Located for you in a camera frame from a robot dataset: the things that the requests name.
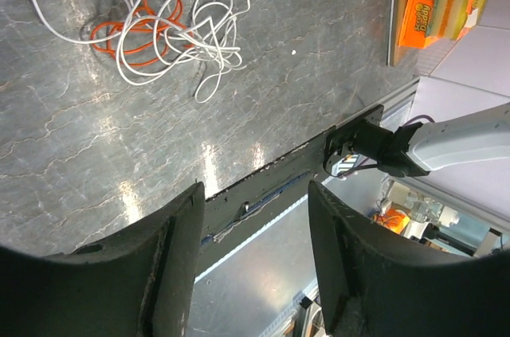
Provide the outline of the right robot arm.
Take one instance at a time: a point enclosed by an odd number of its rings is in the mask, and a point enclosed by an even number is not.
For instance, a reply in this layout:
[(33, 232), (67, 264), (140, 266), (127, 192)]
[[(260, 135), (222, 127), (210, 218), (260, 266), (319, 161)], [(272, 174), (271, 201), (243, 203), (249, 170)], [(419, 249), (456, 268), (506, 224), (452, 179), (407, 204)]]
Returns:
[[(333, 172), (334, 155), (358, 154), (374, 162)], [(411, 123), (390, 131), (371, 116), (334, 130), (326, 142), (323, 169), (334, 178), (378, 169), (393, 177), (423, 177), (445, 167), (509, 157), (509, 104), (453, 120)]]

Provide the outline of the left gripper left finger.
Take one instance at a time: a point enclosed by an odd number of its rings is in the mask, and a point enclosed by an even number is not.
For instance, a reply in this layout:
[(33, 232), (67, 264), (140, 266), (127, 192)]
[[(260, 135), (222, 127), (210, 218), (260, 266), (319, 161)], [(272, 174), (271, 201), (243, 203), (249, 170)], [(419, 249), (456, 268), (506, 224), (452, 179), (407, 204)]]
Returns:
[(196, 183), (73, 253), (2, 248), (2, 335), (185, 335), (204, 213), (204, 186)]

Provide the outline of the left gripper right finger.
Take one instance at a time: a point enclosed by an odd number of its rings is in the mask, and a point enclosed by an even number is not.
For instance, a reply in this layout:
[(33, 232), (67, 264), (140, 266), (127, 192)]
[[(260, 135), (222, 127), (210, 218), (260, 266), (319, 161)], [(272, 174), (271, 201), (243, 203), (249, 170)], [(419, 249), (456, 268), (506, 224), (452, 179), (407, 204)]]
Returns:
[(316, 181), (308, 218), (327, 335), (508, 335), (508, 251), (473, 258), (432, 249)]

